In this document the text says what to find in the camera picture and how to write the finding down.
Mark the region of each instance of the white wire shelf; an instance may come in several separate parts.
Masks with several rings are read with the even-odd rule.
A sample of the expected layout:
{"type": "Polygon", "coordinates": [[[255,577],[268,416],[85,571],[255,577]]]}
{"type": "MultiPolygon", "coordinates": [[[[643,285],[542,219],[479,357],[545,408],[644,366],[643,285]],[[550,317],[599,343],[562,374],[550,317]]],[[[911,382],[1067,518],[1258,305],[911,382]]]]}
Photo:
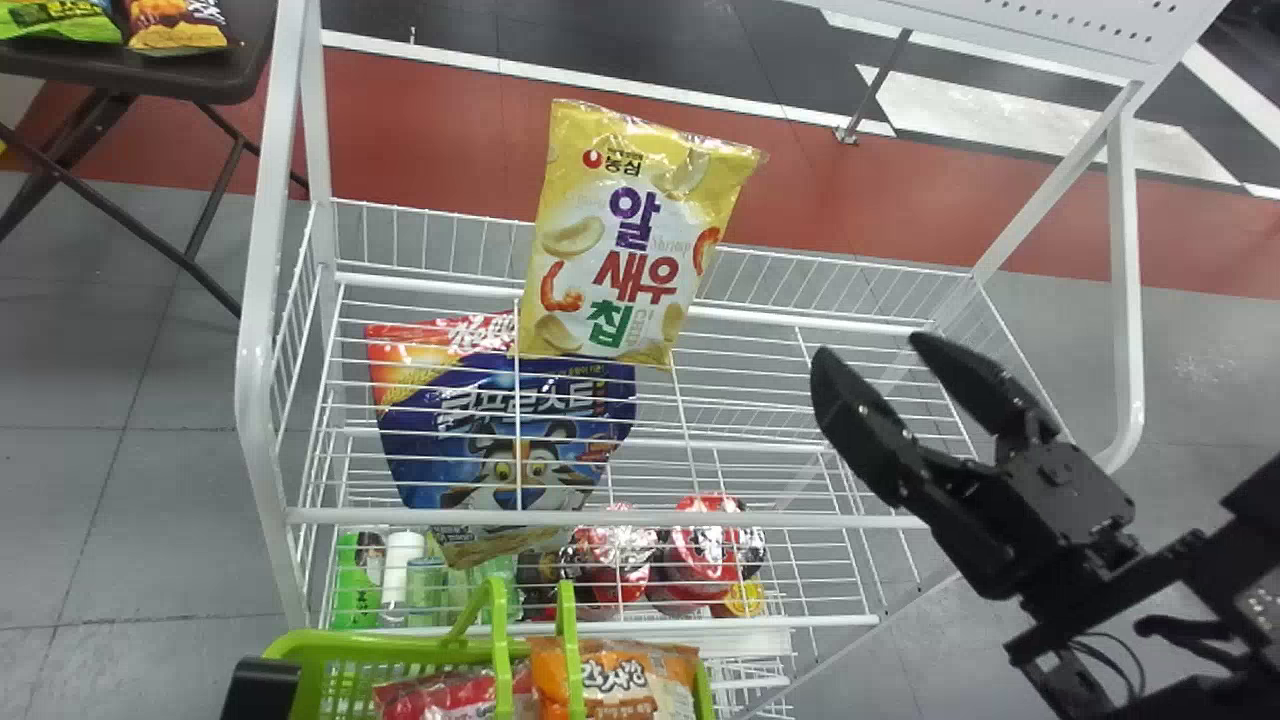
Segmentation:
{"type": "MultiPolygon", "coordinates": [[[[287,487],[297,491],[284,520],[311,621],[320,626],[335,612],[334,542],[342,533],[513,524],[511,511],[403,505],[378,428],[365,328],[516,311],[532,238],[529,224],[494,218],[344,200],[332,210],[337,265],[329,273],[315,263],[314,206],[276,318],[271,384],[276,447],[288,418],[311,420],[305,462],[285,470],[287,487]],[[324,316],[324,306],[335,310],[324,316]]],[[[968,273],[721,247],[673,351],[673,372],[636,369],[631,433],[585,506],[522,511],[518,524],[758,527],[768,547],[758,575],[765,611],[717,619],[703,609],[671,618],[641,598],[581,623],[582,632],[699,646],[704,657],[724,662],[717,701],[732,714],[786,683],[796,632],[809,635],[805,644],[817,655],[826,629],[873,625],[895,594],[919,588],[918,556],[938,556],[932,538],[918,519],[879,502],[829,448],[813,419],[808,382],[809,359],[826,345],[888,398],[922,442],[975,456],[970,421],[906,342],[916,329],[987,352],[1039,388],[968,273]],[[737,497],[746,511],[695,519],[675,510],[701,493],[737,497]],[[616,503],[631,510],[608,510],[616,503]]],[[[524,388],[509,391],[516,406],[536,395],[513,387],[524,388]]],[[[512,624],[517,635],[550,632],[548,623],[512,624]]],[[[790,706],[776,705],[768,712],[786,717],[790,706]]]]}

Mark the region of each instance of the white floor stripe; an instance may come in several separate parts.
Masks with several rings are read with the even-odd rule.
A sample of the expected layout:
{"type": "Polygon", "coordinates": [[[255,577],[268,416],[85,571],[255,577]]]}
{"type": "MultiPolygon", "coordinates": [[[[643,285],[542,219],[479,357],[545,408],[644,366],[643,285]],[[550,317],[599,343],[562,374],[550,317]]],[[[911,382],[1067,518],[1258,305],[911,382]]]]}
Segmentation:
{"type": "Polygon", "coordinates": [[[1183,64],[1272,145],[1280,147],[1280,108],[1199,44],[1187,51],[1183,64]]]}
{"type": "MultiPolygon", "coordinates": [[[[827,19],[827,23],[832,27],[852,29],[868,35],[878,35],[881,37],[897,37],[900,29],[893,26],[864,20],[861,18],[844,15],[831,10],[823,10],[822,14],[827,19]]],[[[1023,65],[1038,70],[1094,79],[1108,85],[1124,85],[1124,79],[1117,77],[1105,76],[1092,70],[1073,68],[1070,65],[1062,65],[1060,63],[1052,63],[1037,58],[1029,58],[1027,55],[1018,55],[1015,53],[992,50],[980,45],[973,45],[972,42],[951,40],[948,37],[940,37],[936,35],[916,32],[911,35],[911,42],[937,47],[940,50],[951,50],[977,58],[1012,63],[1015,65],[1023,65]]],[[[1198,42],[1187,51],[1185,56],[1183,56],[1183,64],[1187,65],[1187,68],[1204,85],[1207,85],[1210,90],[1216,92],[1224,102],[1230,105],[1251,126],[1257,128],[1257,131],[1271,141],[1272,145],[1280,147],[1280,108],[1276,108],[1271,100],[1254,90],[1253,86],[1240,78],[1240,76],[1235,74],[1231,68],[1213,56],[1212,53],[1206,50],[1198,42]]]]}
{"type": "Polygon", "coordinates": [[[1280,187],[1268,187],[1265,184],[1253,184],[1252,182],[1247,182],[1244,183],[1244,190],[1248,190],[1254,197],[1280,200],[1280,187]]]}
{"type": "MultiPolygon", "coordinates": [[[[868,81],[876,74],[876,68],[858,69],[868,81]]],[[[1083,108],[899,72],[884,81],[878,100],[899,129],[1051,155],[1066,155],[1098,117],[1083,108]]],[[[1137,120],[1134,154],[1147,170],[1239,184],[1176,126],[1137,120]]]]}
{"type": "MultiPolygon", "coordinates": [[[[852,29],[856,32],[864,32],[867,35],[878,35],[881,37],[897,37],[899,31],[902,29],[899,27],[887,26],[884,23],[877,23],[874,20],[864,20],[863,18],[855,18],[852,15],[833,13],[831,10],[823,10],[822,15],[827,18],[827,23],[831,24],[832,27],[852,29]]],[[[1073,68],[1071,65],[1064,65],[1061,63],[1055,63],[1052,60],[1042,60],[1039,58],[1032,58],[1029,55],[1019,55],[1018,53],[1007,53],[1005,50],[996,50],[993,47],[983,47],[982,45],[974,45],[972,42],[965,42],[963,40],[952,40],[950,37],[942,37],[940,35],[913,32],[911,44],[923,45],[925,47],[934,47],[938,50],[950,50],[952,53],[960,53],[961,55],[973,55],[974,58],[986,58],[988,60],[1009,63],[1012,65],[1021,65],[1024,68],[1033,68],[1048,73],[1057,73],[1060,76],[1073,76],[1084,79],[1105,82],[1107,85],[1123,86],[1125,83],[1123,78],[1119,78],[1116,76],[1096,73],[1093,70],[1087,70],[1084,68],[1073,68]]]]}
{"type": "MultiPolygon", "coordinates": [[[[815,110],[806,110],[804,108],[791,108],[788,105],[778,105],[774,102],[759,102],[756,100],[742,100],[741,97],[730,97],[727,95],[714,95],[710,92],[681,90],[678,87],[669,87],[664,85],[653,85],[648,82],[621,79],[608,76],[598,76],[594,73],[564,70],[561,68],[552,68],[548,65],[535,65],[531,63],[521,63],[517,60],[502,60],[499,58],[490,58],[488,55],[476,55],[472,53],[439,50],[435,47],[424,47],[421,45],[410,45],[394,40],[366,37],[364,35],[352,35],[332,29],[324,31],[323,40],[324,44],[329,47],[357,50],[361,53],[388,55],[392,58],[403,58],[407,60],[417,60],[421,63],[435,63],[439,65],[451,65],[454,68],[466,68],[472,70],[500,73],[525,79],[554,82],[558,85],[571,85],[575,87],[588,87],[591,90],[603,90],[607,92],[618,92],[622,95],[652,97],[654,100],[666,100],[668,102],[680,102],[682,105],[695,105],[699,108],[712,108],[716,110],[730,110],[733,113],[758,115],[762,118],[795,120],[800,123],[818,124],[826,127],[844,126],[849,123],[850,119],[849,115],[819,113],[815,110]]],[[[850,104],[852,104],[854,101],[855,99],[850,97],[850,104]]],[[[893,137],[893,128],[890,127],[888,123],[881,120],[864,119],[860,123],[858,123],[858,129],[865,133],[893,137]]]]}

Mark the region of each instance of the perforated metal panel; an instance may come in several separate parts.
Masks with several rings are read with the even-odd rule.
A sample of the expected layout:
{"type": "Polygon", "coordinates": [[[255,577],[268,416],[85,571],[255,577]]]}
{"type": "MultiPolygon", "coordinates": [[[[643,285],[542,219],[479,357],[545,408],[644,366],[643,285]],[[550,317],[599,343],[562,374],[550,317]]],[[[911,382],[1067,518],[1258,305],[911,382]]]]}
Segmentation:
{"type": "Polygon", "coordinates": [[[1175,61],[1225,0],[800,0],[1126,77],[1175,61]]]}

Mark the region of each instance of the orange snack bag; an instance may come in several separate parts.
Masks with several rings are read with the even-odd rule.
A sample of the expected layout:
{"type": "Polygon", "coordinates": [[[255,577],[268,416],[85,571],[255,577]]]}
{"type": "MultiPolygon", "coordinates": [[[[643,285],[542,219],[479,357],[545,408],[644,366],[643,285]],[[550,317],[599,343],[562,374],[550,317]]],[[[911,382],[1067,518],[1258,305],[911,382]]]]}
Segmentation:
{"type": "MultiPolygon", "coordinates": [[[[568,671],[559,638],[529,638],[543,720],[568,719],[568,671]]],[[[698,650],[584,638],[582,700],[589,720],[695,720],[698,650]]]]}

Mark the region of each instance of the green bottle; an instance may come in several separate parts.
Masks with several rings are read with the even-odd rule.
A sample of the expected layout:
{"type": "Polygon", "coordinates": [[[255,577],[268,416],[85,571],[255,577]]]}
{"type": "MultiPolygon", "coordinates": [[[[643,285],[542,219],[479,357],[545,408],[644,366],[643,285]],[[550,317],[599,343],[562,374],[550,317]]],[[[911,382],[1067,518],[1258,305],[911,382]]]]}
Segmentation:
{"type": "Polygon", "coordinates": [[[419,557],[408,561],[408,578],[406,580],[408,601],[408,626],[430,628],[444,625],[445,582],[448,569],[442,557],[419,557]]]}
{"type": "Polygon", "coordinates": [[[378,626],[383,602],[383,559],[387,542],[383,533],[361,530],[338,538],[338,577],[334,582],[333,630],[378,626]]]}

